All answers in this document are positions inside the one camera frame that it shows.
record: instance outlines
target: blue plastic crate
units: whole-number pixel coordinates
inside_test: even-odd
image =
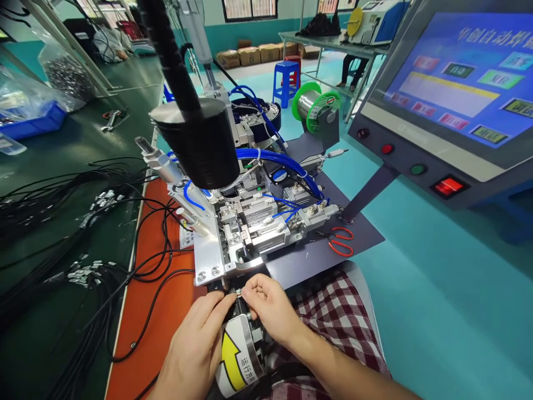
[[[0,132],[20,141],[43,133],[57,131],[61,128],[67,112],[55,101],[45,106],[45,109],[46,113],[42,117],[2,125]]]

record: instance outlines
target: blue plastic stool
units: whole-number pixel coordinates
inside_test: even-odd
[[[276,87],[276,77],[278,72],[283,74],[283,85],[281,87]],[[295,73],[296,76],[296,86],[290,85],[290,75]],[[281,108],[287,108],[289,106],[289,99],[292,99],[298,87],[300,85],[300,67],[298,63],[293,61],[282,61],[275,65],[274,67],[274,91],[272,93],[272,102],[274,103],[274,98],[278,97],[281,99]]]

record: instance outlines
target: red-handled scissors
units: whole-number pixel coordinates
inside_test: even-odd
[[[331,249],[335,253],[337,253],[338,255],[343,256],[343,257],[351,257],[351,256],[353,256],[354,255],[354,250],[350,246],[348,246],[347,244],[341,243],[339,241],[336,241],[333,238],[344,239],[344,240],[352,240],[354,238],[354,234],[349,229],[346,229],[346,228],[343,228],[343,227],[334,227],[334,228],[331,228],[331,230],[332,230],[332,232],[330,232],[330,233],[317,232],[317,234],[320,235],[320,236],[325,236],[326,238],[328,238],[329,247],[331,247]],[[348,234],[348,236],[338,235],[334,231],[344,231],[344,232],[346,232]],[[348,250],[348,252],[339,251],[338,249],[335,248],[334,244],[336,244],[337,246],[344,247],[345,249]]]

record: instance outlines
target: green button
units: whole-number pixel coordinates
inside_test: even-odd
[[[415,164],[411,167],[411,173],[413,175],[422,175],[426,172],[426,166],[422,164]]]

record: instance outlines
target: green spool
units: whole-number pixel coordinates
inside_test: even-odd
[[[316,82],[308,82],[296,92],[293,99],[292,112],[294,118],[301,121],[305,118],[305,125],[311,133],[320,129],[319,115],[324,112],[336,111],[340,108],[340,96],[337,92],[322,94],[322,89]]]

